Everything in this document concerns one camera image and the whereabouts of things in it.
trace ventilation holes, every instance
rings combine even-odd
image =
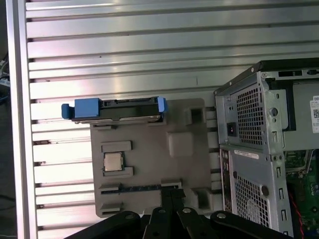
[[[235,188],[238,215],[269,227],[268,203],[261,198],[260,187],[238,176]]]
[[[238,131],[242,143],[262,145],[261,125],[264,124],[263,108],[260,106],[260,88],[242,93],[237,98]]]
[[[231,201],[225,198],[225,211],[232,213]]]

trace white label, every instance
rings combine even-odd
[[[310,112],[313,122],[313,132],[319,133],[319,101],[310,101]]]
[[[0,85],[10,87],[10,81],[8,81],[7,79],[0,79]]]
[[[255,154],[255,153],[248,153],[248,152],[239,151],[239,150],[235,150],[234,153],[237,155],[241,155],[241,156],[245,156],[245,157],[249,157],[249,158],[259,159],[259,155]]]

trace aluminum slotted panel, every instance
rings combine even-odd
[[[214,89],[251,64],[319,53],[317,0],[6,1],[18,238],[64,238],[99,221],[90,132],[62,120],[61,104],[203,98],[214,120]],[[216,169],[215,123],[208,127]]]

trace motherboard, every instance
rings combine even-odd
[[[285,152],[291,211],[300,235],[296,238],[319,238],[318,157],[317,149]]]

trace red wire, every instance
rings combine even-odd
[[[291,201],[292,201],[292,203],[293,203],[293,205],[294,205],[294,208],[295,208],[295,210],[296,210],[296,212],[297,212],[297,214],[298,214],[298,216],[299,216],[300,232],[301,232],[301,234],[302,234],[302,239],[304,239],[304,238],[305,238],[305,235],[304,235],[304,230],[303,230],[303,221],[302,221],[301,214],[300,214],[300,212],[299,212],[299,210],[298,210],[297,205],[296,205],[295,202],[294,202],[294,199],[293,199],[291,193],[288,193],[288,194],[289,194],[289,197],[291,198]]]

